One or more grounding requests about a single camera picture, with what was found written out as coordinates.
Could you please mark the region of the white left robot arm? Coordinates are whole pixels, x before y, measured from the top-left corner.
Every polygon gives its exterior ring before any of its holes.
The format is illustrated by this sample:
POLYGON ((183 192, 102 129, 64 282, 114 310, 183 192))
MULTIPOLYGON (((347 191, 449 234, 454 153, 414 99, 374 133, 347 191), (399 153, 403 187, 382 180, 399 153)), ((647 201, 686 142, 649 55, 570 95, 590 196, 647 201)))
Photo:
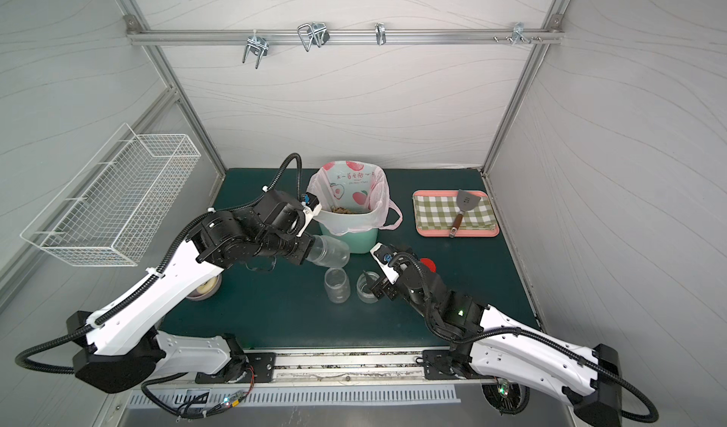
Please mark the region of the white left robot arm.
POLYGON ((66 322, 66 335, 21 351, 15 363, 30 371, 73 375, 107 394, 187 374, 212 383, 246 378, 249 360, 233 335, 176 336, 156 325, 237 263, 285 258, 302 264, 314 244, 306 229, 320 210, 314 195, 302 189, 290 195, 270 183, 246 205, 202 214, 132 289, 100 310, 75 313, 66 322))

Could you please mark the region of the glass peanut jar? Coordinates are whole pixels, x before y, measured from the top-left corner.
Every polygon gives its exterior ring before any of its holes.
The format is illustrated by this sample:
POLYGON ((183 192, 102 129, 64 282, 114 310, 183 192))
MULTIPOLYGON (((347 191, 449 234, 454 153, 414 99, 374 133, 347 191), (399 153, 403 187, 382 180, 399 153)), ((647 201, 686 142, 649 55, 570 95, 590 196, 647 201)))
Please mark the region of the glass peanut jar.
POLYGON ((377 296, 373 294, 371 287, 376 284, 380 276, 371 271, 361 273, 356 283, 357 296, 365 304, 378 302, 377 296))

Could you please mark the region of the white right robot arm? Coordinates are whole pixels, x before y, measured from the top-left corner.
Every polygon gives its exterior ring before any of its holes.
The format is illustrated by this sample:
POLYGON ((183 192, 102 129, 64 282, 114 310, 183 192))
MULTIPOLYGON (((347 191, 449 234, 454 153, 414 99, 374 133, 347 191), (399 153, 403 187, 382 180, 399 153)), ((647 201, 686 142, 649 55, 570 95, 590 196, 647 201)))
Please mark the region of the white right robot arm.
POLYGON ((367 281, 376 298, 403 299, 446 349, 426 349, 417 362, 428 380, 478 380, 486 401, 515 416, 532 391, 559 400, 590 426, 626 419, 655 423, 656 405, 623 378, 618 351, 585 347, 530 328, 490 304, 446 287, 416 255, 376 244, 370 254, 382 271, 367 281))

